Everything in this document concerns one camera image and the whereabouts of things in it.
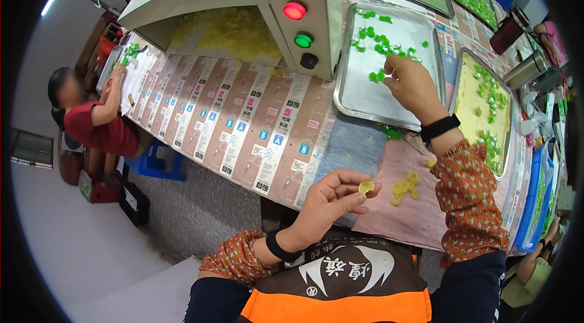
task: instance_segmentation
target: floor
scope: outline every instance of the floor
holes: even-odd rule
[[[158,157],[170,164],[173,151],[159,148]],[[191,255],[202,259],[238,231],[261,227],[259,195],[190,159],[183,160],[182,168],[186,182],[138,176],[131,171],[128,175],[150,199],[150,219],[142,230],[169,262],[178,263]],[[420,275],[431,293],[442,280],[441,256],[441,252],[424,249],[420,258]]]

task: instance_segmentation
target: black knob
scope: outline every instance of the black knob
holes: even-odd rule
[[[318,63],[318,57],[312,53],[303,53],[302,59],[300,60],[300,64],[302,67],[312,70]]]

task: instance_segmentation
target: plastic stool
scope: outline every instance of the plastic stool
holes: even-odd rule
[[[124,161],[136,175],[150,176],[167,180],[185,181],[186,176],[180,174],[180,165],[184,158],[183,155],[179,152],[176,152],[175,158],[172,162],[172,170],[167,171],[164,169],[164,160],[156,157],[158,147],[168,146],[158,139],[153,139],[148,146],[148,149],[146,149],[141,156],[135,158],[125,158]]]

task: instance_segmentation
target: person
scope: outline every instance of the person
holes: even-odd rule
[[[391,54],[384,71],[384,84],[423,127],[449,118],[422,64]],[[358,186],[372,176],[337,169],[310,187],[290,227],[241,231],[205,256],[184,322],[497,321],[509,235],[493,199],[496,180],[484,145],[471,145],[457,127],[443,130],[430,141],[438,158],[431,172],[448,259],[432,295],[405,245],[331,234],[345,213],[369,212],[364,203],[382,188],[374,183],[363,195]]]
[[[48,80],[48,98],[59,128],[78,142],[101,152],[128,158],[141,155],[152,136],[119,113],[121,80],[125,72],[123,64],[115,66],[99,101],[83,103],[83,88],[75,71],[67,67],[55,71]]]
[[[533,28],[533,32],[543,44],[544,50],[551,59],[554,66],[560,67],[564,64],[568,55],[564,49],[562,39],[554,22],[544,20]]]
[[[501,322],[517,322],[527,311],[551,273],[551,251],[561,240],[559,217],[555,217],[536,249],[513,265],[506,274],[501,293]]]

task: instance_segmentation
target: green shirt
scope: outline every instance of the green shirt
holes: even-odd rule
[[[515,276],[516,268],[517,265],[509,269],[505,281]],[[523,284],[519,278],[511,280],[503,289],[501,299],[512,308],[531,304],[537,293],[541,290],[550,272],[550,264],[541,257],[536,258],[536,269],[533,270],[533,274],[527,284]]]

